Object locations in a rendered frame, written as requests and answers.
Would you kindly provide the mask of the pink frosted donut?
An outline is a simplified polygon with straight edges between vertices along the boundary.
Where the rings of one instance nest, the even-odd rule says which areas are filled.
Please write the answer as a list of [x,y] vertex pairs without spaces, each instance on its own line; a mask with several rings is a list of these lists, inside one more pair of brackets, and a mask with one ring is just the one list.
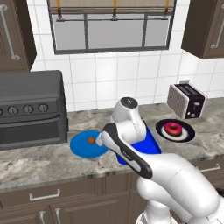
[[182,134],[182,126],[176,122],[168,122],[164,125],[165,132],[174,137],[178,137]]

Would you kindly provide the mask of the black and white toaster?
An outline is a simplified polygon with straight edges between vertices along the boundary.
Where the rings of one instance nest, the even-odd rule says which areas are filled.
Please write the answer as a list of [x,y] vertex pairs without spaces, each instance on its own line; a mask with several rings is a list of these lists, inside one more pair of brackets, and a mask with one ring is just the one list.
[[167,97],[168,106],[181,118],[200,118],[207,97],[190,83],[171,84]]

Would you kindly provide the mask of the dark grey toaster oven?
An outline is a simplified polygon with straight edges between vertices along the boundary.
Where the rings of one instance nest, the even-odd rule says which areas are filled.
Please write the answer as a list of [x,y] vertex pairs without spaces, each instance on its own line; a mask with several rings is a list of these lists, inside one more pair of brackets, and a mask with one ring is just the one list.
[[[45,113],[39,104],[46,104]],[[32,105],[31,114],[24,112]],[[10,115],[8,108],[16,106],[18,113]],[[60,144],[67,141],[68,118],[62,72],[37,71],[29,73],[0,73],[0,117],[60,115],[44,121],[0,125],[0,151],[16,148]]]

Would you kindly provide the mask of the brown wall cupboard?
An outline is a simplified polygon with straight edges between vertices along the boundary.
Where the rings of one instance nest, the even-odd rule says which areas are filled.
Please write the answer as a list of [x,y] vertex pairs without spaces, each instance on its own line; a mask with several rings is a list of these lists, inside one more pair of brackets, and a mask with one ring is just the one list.
[[11,59],[11,52],[0,15],[0,73],[29,72],[37,52],[26,0],[0,0],[8,10],[4,12],[14,53],[20,60]]
[[224,0],[191,0],[181,48],[200,59],[224,58],[224,46],[212,49],[212,38]]

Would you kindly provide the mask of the grey framed window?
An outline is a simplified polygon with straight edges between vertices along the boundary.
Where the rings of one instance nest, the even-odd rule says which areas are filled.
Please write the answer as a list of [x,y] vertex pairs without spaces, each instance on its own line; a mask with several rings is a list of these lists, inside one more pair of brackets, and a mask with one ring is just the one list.
[[48,6],[54,51],[57,54],[119,53],[167,50],[172,14],[62,14]]

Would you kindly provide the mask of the blue plate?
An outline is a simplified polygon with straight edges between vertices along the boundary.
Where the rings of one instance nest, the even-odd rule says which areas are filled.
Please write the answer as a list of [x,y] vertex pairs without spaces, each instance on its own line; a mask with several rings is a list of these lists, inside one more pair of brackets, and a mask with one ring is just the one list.
[[70,141],[72,153],[81,158],[98,158],[105,154],[108,149],[104,145],[100,147],[97,143],[88,144],[89,137],[94,137],[96,140],[99,134],[98,130],[85,130],[76,134]]

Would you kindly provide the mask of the black plate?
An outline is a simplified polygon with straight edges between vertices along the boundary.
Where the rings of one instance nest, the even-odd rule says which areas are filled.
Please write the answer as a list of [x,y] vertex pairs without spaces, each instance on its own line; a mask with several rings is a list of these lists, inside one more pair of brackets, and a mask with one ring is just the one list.
[[[180,126],[182,128],[181,134],[178,136],[170,135],[165,130],[165,125],[168,123],[172,123],[176,127]],[[161,137],[176,143],[189,142],[195,137],[195,131],[192,126],[178,119],[163,119],[156,124],[156,130]]]

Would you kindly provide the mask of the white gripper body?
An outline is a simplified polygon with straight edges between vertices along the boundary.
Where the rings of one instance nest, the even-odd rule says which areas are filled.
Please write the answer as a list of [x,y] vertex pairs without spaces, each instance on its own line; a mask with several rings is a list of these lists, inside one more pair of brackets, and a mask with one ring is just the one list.
[[99,136],[96,138],[95,142],[98,146],[102,147],[107,146],[107,139],[108,139],[108,133],[107,132],[101,132]]

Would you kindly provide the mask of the brown drawer front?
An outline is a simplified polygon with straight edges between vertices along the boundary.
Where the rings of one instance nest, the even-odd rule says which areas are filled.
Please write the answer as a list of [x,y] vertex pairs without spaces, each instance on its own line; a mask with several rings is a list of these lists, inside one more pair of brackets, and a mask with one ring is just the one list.
[[[1,192],[0,205],[3,208],[9,208],[36,205],[38,203],[47,204],[48,202],[58,202],[60,200],[93,198],[103,195],[103,183],[103,178],[89,178],[55,185],[37,186],[12,192]],[[29,200],[29,193],[32,193],[34,197],[39,197],[55,194],[57,189],[61,190],[58,198],[42,199],[39,201]]]
[[218,171],[202,172],[202,174],[214,185],[218,187],[224,187],[224,157],[217,157],[212,160],[203,160],[193,162],[194,166],[198,166],[200,169],[214,167],[216,163],[219,163],[221,169]]

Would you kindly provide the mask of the blue tray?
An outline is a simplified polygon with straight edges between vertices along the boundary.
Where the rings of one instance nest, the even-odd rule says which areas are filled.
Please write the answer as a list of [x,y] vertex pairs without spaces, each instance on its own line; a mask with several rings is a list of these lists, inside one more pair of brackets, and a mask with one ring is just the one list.
[[141,142],[133,143],[131,146],[137,151],[142,152],[144,154],[161,154],[162,151],[154,136],[151,134],[150,129],[146,129],[147,131],[145,139]]

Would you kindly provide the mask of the brown base cupboard door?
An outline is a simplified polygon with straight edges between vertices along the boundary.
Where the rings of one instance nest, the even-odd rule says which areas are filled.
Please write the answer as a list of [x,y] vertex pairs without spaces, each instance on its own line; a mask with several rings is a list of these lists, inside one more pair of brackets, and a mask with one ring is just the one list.
[[45,224],[53,224],[51,215],[45,207],[22,208],[0,213],[0,224],[42,224],[40,211],[45,211]]
[[55,208],[60,208],[61,224],[127,224],[128,192],[88,199],[68,199],[50,205],[53,221],[59,224]]

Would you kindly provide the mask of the beige window blind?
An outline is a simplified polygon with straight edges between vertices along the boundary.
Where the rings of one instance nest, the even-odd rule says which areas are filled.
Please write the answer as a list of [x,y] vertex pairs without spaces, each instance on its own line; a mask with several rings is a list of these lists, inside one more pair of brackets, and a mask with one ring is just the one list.
[[51,13],[62,14],[117,14],[150,13],[172,14],[177,0],[47,0]]

